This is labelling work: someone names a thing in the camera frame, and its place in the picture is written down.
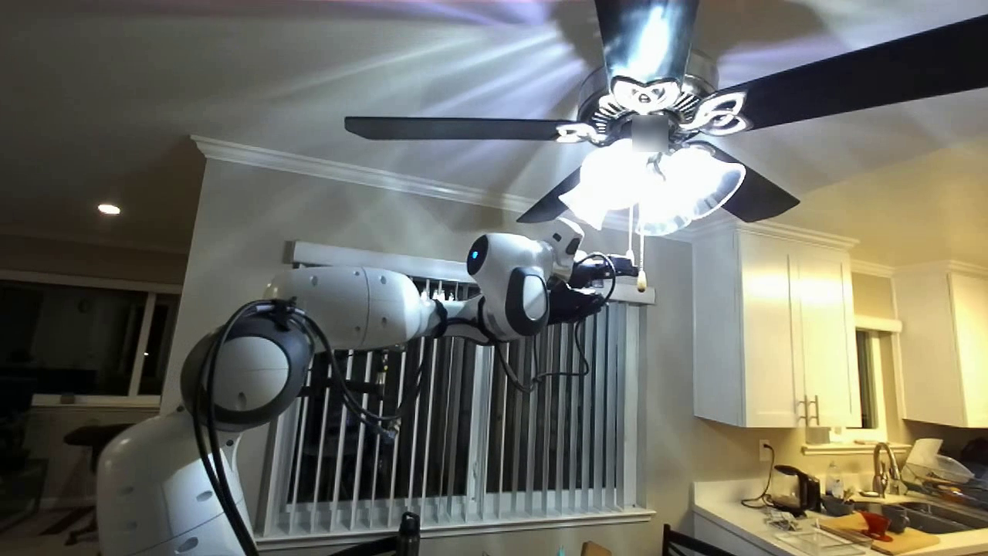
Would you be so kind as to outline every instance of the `window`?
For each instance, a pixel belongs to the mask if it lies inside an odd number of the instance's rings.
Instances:
[[[332,384],[314,386],[275,423],[258,533],[378,531],[408,509],[424,525],[474,525],[633,506],[635,320],[635,305],[610,303],[500,349],[442,337],[342,354],[342,377],[376,396],[357,396],[357,417]],[[400,425],[383,433],[378,413]]]
[[[859,406],[860,423],[845,430],[830,430],[832,445],[865,445],[888,443],[888,423],[898,421],[895,412],[895,335],[898,320],[860,319],[855,326],[859,352]]]
[[[0,281],[0,374],[46,396],[157,396],[180,296]]]

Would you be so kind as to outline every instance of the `kitchen faucet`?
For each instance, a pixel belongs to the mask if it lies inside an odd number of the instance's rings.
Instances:
[[[874,481],[869,481],[869,487],[874,487],[879,496],[883,496],[883,493],[900,493],[900,490],[905,490],[905,481],[900,481],[900,476],[898,476],[898,465],[895,465],[895,457],[893,457],[888,443],[877,443],[877,445],[874,445],[869,462],[874,462]]]

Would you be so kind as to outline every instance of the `white cabinet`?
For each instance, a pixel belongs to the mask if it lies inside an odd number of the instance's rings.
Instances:
[[[893,274],[900,319],[900,417],[988,425],[988,278],[963,268]]]
[[[694,413],[730,425],[855,425],[845,239],[709,224],[691,239]]]

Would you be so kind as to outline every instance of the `cabinet handle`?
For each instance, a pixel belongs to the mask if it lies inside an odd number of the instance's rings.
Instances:
[[[803,430],[808,430],[808,398],[795,398],[795,423],[803,423]]]

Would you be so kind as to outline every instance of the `kitchen item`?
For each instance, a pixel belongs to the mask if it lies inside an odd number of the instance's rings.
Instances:
[[[874,540],[874,538],[866,538],[866,522],[865,522],[860,512],[825,519],[820,527],[830,531],[830,533],[841,533],[845,540],[866,543],[877,554],[906,554],[906,550],[921,550],[921,547],[939,543],[934,533],[924,533],[917,527],[900,527],[900,533],[888,531],[885,540]]]
[[[869,540],[893,540],[888,538],[888,519],[883,512],[860,512],[866,525]]]
[[[968,473],[960,461],[939,453],[942,440],[917,440],[905,457],[900,476],[913,484],[963,484]]]
[[[879,506],[879,509],[883,509],[883,517],[888,519],[888,531],[893,531],[893,533],[900,533],[900,531],[905,531],[905,509],[900,509],[898,505]]]
[[[960,496],[968,506],[988,509],[988,440],[967,443],[956,450],[956,461],[975,476],[960,487],[948,487],[948,496]]]
[[[793,512],[793,517],[807,517],[807,509],[820,512],[825,509],[825,496],[820,496],[820,481],[811,480],[808,473],[795,468],[795,465],[776,465],[776,473],[781,476],[793,476],[795,481],[788,481],[788,487],[781,490],[767,490],[767,499],[776,509]]]
[[[852,505],[825,490],[825,517],[850,517]]]
[[[869,554],[865,543],[845,540],[816,525],[803,525],[795,531],[773,531],[767,538],[788,547],[785,554],[800,554],[800,556],[866,556]]]

